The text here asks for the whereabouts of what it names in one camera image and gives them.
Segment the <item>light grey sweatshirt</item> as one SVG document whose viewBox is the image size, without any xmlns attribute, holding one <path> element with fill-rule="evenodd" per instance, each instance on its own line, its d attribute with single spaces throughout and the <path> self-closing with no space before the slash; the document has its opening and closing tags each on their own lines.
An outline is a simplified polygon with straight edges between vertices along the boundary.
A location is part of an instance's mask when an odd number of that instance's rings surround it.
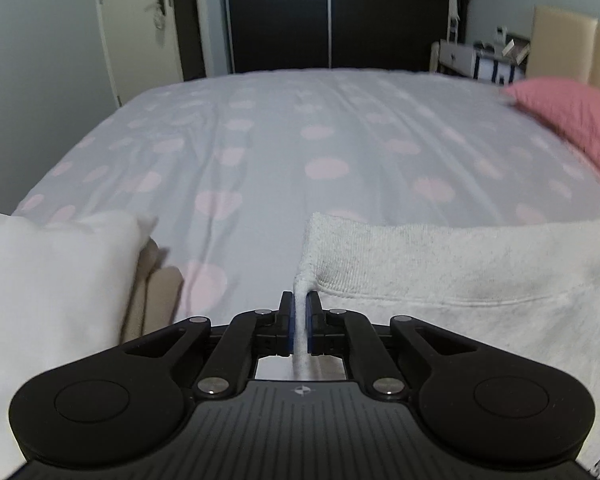
<svg viewBox="0 0 600 480">
<path fill-rule="evenodd" d="M 600 478 L 600 218 L 535 226 L 371 226 L 312 214 L 286 262 L 298 299 L 405 314 L 563 370 L 596 405 L 580 463 Z"/>
</svg>

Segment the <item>beige folded garment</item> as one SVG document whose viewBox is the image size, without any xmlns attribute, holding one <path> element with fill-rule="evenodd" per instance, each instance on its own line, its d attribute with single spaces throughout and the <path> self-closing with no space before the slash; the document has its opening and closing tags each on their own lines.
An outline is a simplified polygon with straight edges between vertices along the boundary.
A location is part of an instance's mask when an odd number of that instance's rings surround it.
<svg viewBox="0 0 600 480">
<path fill-rule="evenodd" d="M 173 322 L 184 283 L 176 266 L 165 266 L 166 251 L 150 238 L 137 259 L 119 342 L 161 330 Z"/>
</svg>

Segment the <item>white folded garment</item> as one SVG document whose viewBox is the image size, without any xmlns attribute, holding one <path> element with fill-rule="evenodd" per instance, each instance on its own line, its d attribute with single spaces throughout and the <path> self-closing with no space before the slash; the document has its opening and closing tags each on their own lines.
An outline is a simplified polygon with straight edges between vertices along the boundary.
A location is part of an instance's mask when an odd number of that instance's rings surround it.
<svg viewBox="0 0 600 480">
<path fill-rule="evenodd" d="M 24 461 L 8 422 L 30 378 L 114 346 L 157 221 L 125 211 L 37 224 L 0 214 L 0 479 Z"/>
</svg>

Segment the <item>polka dot bed sheet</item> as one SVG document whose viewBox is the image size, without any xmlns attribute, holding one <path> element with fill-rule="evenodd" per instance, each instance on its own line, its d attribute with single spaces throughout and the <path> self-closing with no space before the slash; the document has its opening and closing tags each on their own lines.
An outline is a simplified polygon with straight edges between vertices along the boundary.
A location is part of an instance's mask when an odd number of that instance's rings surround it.
<svg viewBox="0 0 600 480">
<path fill-rule="evenodd" d="M 600 218 L 600 175 L 498 87 L 372 70 L 171 84 L 101 122 L 18 205 L 125 210 L 179 268 L 178 317 L 225 323 L 291 288 L 314 212 L 378 226 Z"/>
</svg>

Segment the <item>pink pillow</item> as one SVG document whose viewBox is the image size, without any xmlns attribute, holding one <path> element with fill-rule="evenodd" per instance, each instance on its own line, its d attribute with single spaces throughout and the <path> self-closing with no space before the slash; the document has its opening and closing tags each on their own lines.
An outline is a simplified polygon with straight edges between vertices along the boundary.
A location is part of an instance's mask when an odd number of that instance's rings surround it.
<svg viewBox="0 0 600 480">
<path fill-rule="evenodd" d="M 539 77 L 510 84 L 502 93 L 551 126 L 600 170 L 600 90 L 568 78 Z"/>
</svg>

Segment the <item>white bedside table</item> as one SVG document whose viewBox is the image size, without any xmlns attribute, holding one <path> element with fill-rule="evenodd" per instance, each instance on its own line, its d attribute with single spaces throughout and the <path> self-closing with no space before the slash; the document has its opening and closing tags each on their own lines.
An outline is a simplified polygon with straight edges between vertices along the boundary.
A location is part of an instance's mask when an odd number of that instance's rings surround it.
<svg viewBox="0 0 600 480">
<path fill-rule="evenodd" d="M 431 46 L 429 70 L 450 76 L 507 86 L 524 79 L 531 41 L 523 36 L 496 30 L 494 44 L 477 41 L 462 44 L 452 24 L 446 37 Z"/>
</svg>

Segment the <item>beige padded headboard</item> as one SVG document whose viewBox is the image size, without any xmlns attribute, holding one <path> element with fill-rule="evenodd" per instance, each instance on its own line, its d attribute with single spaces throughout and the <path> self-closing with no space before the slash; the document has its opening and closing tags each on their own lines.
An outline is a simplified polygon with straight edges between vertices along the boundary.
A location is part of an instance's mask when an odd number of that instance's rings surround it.
<svg viewBox="0 0 600 480">
<path fill-rule="evenodd" d="M 526 77 L 568 78 L 600 90 L 600 20 L 536 6 Z"/>
</svg>

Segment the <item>white room door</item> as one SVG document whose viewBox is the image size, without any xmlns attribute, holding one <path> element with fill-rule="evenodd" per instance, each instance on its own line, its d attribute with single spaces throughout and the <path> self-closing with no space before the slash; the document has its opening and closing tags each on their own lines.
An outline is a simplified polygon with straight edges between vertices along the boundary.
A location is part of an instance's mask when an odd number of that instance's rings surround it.
<svg viewBox="0 0 600 480">
<path fill-rule="evenodd" d="M 120 105 L 183 80 L 173 0 L 97 0 L 102 42 Z"/>
</svg>

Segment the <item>black sliding wardrobe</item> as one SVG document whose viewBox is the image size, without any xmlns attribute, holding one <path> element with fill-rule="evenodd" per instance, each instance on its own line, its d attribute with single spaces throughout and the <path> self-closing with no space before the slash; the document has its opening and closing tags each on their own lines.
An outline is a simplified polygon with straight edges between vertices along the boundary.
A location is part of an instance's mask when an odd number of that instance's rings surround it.
<svg viewBox="0 0 600 480">
<path fill-rule="evenodd" d="M 266 70 L 428 72 L 470 0 L 174 0 L 186 79 Z"/>
</svg>

